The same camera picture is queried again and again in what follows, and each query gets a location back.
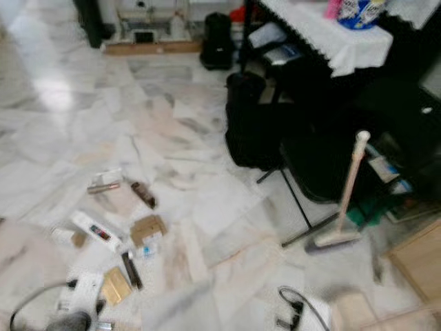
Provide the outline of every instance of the power cord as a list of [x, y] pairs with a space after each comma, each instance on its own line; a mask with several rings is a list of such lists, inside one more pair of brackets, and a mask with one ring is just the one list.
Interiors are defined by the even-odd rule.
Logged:
[[322, 316], [318, 313], [317, 309], [308, 301], [308, 299], [306, 299], [303, 295], [301, 295], [295, 289], [290, 288], [288, 286], [282, 286], [278, 289], [278, 293], [282, 297], [282, 299], [285, 300], [286, 302], [288, 302], [289, 304], [291, 304], [291, 301], [287, 299], [284, 292], [291, 292], [291, 293], [294, 293], [295, 295], [299, 296], [308, 305], [308, 307], [312, 310], [312, 312], [316, 315], [318, 321], [320, 322], [320, 324], [323, 327], [323, 330], [329, 331], [329, 328], [327, 327]]
[[33, 294], [31, 294], [28, 298], [23, 300], [18, 305], [18, 307], [15, 309], [15, 311], [12, 313], [11, 319], [10, 319], [10, 322], [9, 322], [9, 329], [10, 329], [10, 331], [15, 331], [15, 328], [14, 328], [15, 317], [20, 312], [20, 310], [22, 310], [29, 302], [31, 302], [32, 300], [34, 300], [35, 298], [37, 298], [38, 296], [40, 296], [44, 292], [46, 292], [48, 290], [51, 290], [53, 288], [62, 288], [64, 286], [67, 286], [68, 288], [75, 288], [76, 283], [78, 283], [78, 279], [74, 279], [73, 281], [68, 281], [67, 283], [65, 281], [64, 282], [60, 282], [60, 283], [54, 283], [52, 285], [45, 286], [44, 288], [41, 288], [41, 289], [37, 290], [36, 292], [34, 292]]

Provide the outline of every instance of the broom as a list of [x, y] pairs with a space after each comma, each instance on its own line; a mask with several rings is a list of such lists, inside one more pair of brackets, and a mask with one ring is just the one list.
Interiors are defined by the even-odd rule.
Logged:
[[343, 191], [342, 201], [340, 204], [340, 212], [338, 214], [336, 227], [328, 233], [319, 234], [313, 238], [306, 246], [308, 253], [326, 250], [339, 245], [352, 243], [361, 238], [361, 234], [357, 230], [344, 230], [343, 225], [346, 219], [346, 211], [351, 200], [353, 185], [356, 181], [360, 162], [365, 155], [367, 141], [371, 135], [367, 131], [360, 131], [356, 136], [356, 143], [353, 148], [352, 162], [349, 174], [346, 180], [345, 190]]

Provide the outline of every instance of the white tablecloth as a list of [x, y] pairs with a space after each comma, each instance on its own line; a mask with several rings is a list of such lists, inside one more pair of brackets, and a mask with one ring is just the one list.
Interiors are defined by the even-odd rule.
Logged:
[[329, 60], [332, 77], [345, 76], [356, 68], [384, 64], [393, 37], [376, 26], [353, 31], [323, 17], [327, 3], [297, 0], [260, 0]]
[[441, 0], [388, 0], [386, 10], [392, 16], [411, 22], [415, 29], [421, 29], [440, 4]]

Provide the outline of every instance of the blue container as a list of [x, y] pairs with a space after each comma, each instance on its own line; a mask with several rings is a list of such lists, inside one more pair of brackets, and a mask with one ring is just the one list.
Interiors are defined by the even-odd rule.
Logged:
[[384, 10], [385, 0], [343, 0], [338, 13], [338, 22], [351, 30], [366, 30], [374, 27]]

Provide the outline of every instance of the broom handle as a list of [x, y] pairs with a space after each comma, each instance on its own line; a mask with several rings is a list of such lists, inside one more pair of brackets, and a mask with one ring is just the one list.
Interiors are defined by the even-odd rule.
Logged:
[[351, 168], [347, 176], [345, 191], [343, 192], [342, 201], [340, 203], [340, 213], [337, 220], [337, 231], [341, 231], [343, 228], [343, 224], [345, 223], [346, 211], [349, 205], [349, 201], [351, 200], [353, 185], [356, 181], [358, 168], [360, 167], [360, 162], [365, 155], [366, 144], [370, 137], [371, 134], [367, 131], [360, 131], [357, 134], [356, 144], [353, 147], [352, 152]]

